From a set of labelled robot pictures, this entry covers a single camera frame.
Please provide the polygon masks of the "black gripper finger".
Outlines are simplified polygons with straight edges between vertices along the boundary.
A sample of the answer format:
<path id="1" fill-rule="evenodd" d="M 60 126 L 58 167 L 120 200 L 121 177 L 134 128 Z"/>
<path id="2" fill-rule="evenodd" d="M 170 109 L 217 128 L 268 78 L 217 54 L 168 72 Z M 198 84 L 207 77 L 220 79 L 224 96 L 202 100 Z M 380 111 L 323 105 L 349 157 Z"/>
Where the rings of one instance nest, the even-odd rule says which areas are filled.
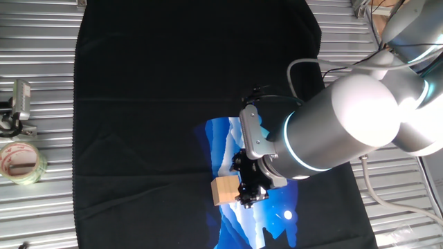
<path id="1" fill-rule="evenodd" d="M 253 207 L 254 203 L 263 201 L 269 198 L 266 189 L 261 185 L 240 183 L 238 187 L 239 195 L 235 197 L 237 202 L 240 202 L 246 209 Z"/>

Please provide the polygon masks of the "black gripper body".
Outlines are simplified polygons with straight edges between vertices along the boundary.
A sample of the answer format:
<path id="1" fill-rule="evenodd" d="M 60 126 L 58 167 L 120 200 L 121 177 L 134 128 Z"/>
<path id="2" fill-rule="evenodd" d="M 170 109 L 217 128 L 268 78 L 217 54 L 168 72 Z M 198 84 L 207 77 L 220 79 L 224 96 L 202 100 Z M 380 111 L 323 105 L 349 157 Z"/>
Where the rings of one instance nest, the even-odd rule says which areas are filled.
<path id="1" fill-rule="evenodd" d="M 239 173 L 240 194 L 257 194 L 260 192 L 260 187 L 263 187 L 265 190 L 271 189 L 271 179 L 261 171 L 258 162 L 259 160 L 248 158 L 245 149 L 240 149 L 232 157 L 230 170 Z"/>

